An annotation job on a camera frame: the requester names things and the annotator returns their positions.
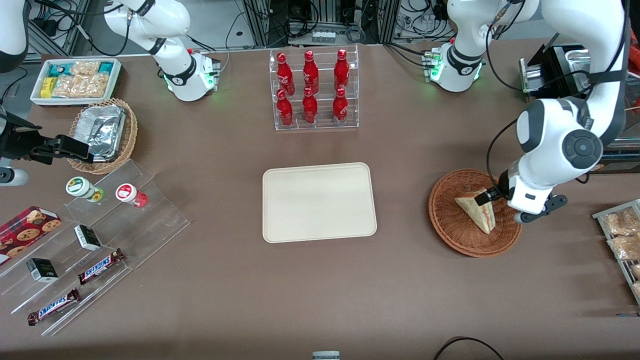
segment small box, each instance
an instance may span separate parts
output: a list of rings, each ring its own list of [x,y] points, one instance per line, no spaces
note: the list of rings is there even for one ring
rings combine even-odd
[[[90,250],[90,251],[98,251],[100,250],[100,240],[98,236],[95,234],[95,231],[91,227],[86,225],[78,225],[74,228],[76,232],[76,238],[80,241],[80,246],[82,248]]]
[[[62,224],[57,214],[30,206],[7,223],[0,225],[0,265],[54,231]]]
[[[38,282],[54,282],[58,278],[56,269],[53,268],[51,261],[47,259],[29,259],[27,268],[33,280]]]

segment snickers bar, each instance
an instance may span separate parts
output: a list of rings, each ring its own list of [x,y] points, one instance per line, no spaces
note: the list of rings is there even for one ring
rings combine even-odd
[[[77,288],[73,288],[70,293],[52,302],[47,307],[43,307],[42,309],[40,309],[40,311],[35,311],[29,314],[29,318],[27,318],[29,326],[36,325],[47,316],[55,313],[63,307],[71,304],[72,302],[80,302],[80,293],[78,292]]]
[[[89,280],[98,276],[99,274],[107,270],[109,267],[111,267],[111,265],[117,263],[122,259],[124,259],[124,254],[122,254],[122,251],[120,250],[120,248],[118,248],[117,250],[112,252],[109,256],[102,259],[99,263],[90,267],[89,270],[78,275],[78,279],[80,279],[80,285],[86,284]]]

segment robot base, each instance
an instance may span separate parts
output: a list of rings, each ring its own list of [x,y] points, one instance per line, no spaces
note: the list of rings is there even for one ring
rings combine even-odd
[[[196,70],[184,85],[171,84],[166,76],[164,77],[169,91],[182,101],[196,101],[210,91],[216,91],[220,80],[219,61],[213,62],[211,58],[197,53],[191,56],[196,60]]]
[[[447,51],[451,44],[444,44],[441,47],[434,47],[431,52],[422,55],[422,64],[426,81],[440,85],[444,90],[450,92],[463,92],[471,87],[471,84],[480,76],[480,63],[475,72],[467,75],[460,75],[447,59]]]

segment clear acrylic shelf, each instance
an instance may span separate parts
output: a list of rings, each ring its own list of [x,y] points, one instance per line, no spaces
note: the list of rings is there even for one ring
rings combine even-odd
[[[33,250],[24,251],[20,259],[13,260],[14,263],[0,277],[0,290],[2,301],[13,309],[12,314],[24,318],[24,326],[28,326],[30,313],[66,295],[72,288],[78,288],[79,303],[64,307],[33,327],[42,336],[56,334],[189,225],[177,206],[165,198],[151,181],[152,178],[153,175],[129,160],[96,183],[104,190],[104,197],[99,203],[76,198],[64,205],[58,210],[63,221],[58,232],[40,240],[42,243],[36,244]],[[131,183],[146,193],[147,204],[135,208],[116,199],[115,189],[122,183]],[[92,252],[80,247],[74,233],[78,224],[93,228],[102,243],[100,250]],[[117,248],[126,258],[81,286],[78,274]],[[59,279],[49,284],[35,282],[26,266],[30,258],[50,259]]]
[[[333,67],[337,60],[338,50],[346,49],[347,62],[349,63],[349,85],[346,88],[346,99],[349,103],[347,108],[347,120],[343,126],[337,126],[333,123],[333,99],[335,98],[335,89],[333,87]],[[359,112],[359,82],[358,82],[358,47],[351,46],[328,46],[314,47],[314,59],[318,65],[320,77],[320,91],[316,94],[318,101],[318,120],[314,125],[305,122],[304,112],[302,108],[302,99],[304,98],[303,89],[305,82],[302,75],[302,69],[305,66],[306,48],[288,48],[284,51],[287,55],[287,63],[293,71],[293,83],[296,86],[296,92],[289,97],[293,106],[293,126],[284,127],[278,116],[278,101],[276,92],[280,88],[278,82],[278,62],[275,56],[282,50],[271,50],[269,54],[269,77],[271,79],[271,102],[273,103],[273,120],[276,130],[313,130],[313,129],[342,129],[353,128],[360,125]]]

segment red cookie box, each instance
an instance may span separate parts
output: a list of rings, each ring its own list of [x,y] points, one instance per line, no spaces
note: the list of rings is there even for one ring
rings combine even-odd
[[[20,254],[60,224],[62,222],[57,214],[30,206],[0,225],[0,265]]]

